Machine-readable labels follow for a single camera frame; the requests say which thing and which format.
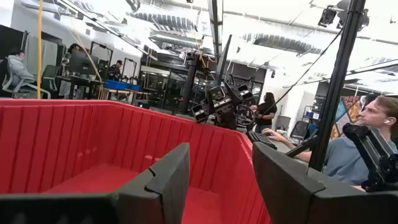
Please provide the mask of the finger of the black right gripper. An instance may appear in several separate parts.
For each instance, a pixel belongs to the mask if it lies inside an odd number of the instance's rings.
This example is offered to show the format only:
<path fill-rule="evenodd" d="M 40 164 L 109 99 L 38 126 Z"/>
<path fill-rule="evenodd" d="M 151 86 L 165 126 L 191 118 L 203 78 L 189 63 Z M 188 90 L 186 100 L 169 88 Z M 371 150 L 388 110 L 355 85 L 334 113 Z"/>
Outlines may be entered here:
<path fill-rule="evenodd" d="M 247 85 L 241 85 L 238 87 L 238 91 L 242 97 L 242 99 L 247 100 L 253 97 L 253 93 L 248 88 Z"/>
<path fill-rule="evenodd" d="M 193 106 L 192 114 L 197 123 L 205 123 L 208 120 L 208 113 L 203 109 L 202 105 Z"/>

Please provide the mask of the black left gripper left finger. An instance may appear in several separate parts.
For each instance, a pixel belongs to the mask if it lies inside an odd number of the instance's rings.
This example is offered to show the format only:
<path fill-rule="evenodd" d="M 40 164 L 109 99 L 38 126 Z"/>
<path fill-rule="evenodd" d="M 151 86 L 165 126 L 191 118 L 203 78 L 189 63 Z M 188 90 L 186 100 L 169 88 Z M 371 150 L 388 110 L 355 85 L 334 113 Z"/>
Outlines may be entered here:
<path fill-rule="evenodd" d="M 190 181 L 190 145 L 179 144 L 117 189 L 119 223 L 181 224 Z"/>

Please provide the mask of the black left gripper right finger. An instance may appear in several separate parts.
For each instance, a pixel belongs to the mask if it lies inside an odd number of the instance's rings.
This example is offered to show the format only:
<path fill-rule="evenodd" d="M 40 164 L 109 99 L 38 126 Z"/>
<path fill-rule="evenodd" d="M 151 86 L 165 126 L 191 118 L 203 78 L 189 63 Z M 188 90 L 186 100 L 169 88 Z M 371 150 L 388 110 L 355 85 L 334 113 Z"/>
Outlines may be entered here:
<path fill-rule="evenodd" d="M 305 167 L 255 142 L 253 168 L 273 223 L 361 223 L 365 218 L 350 185 Z"/>

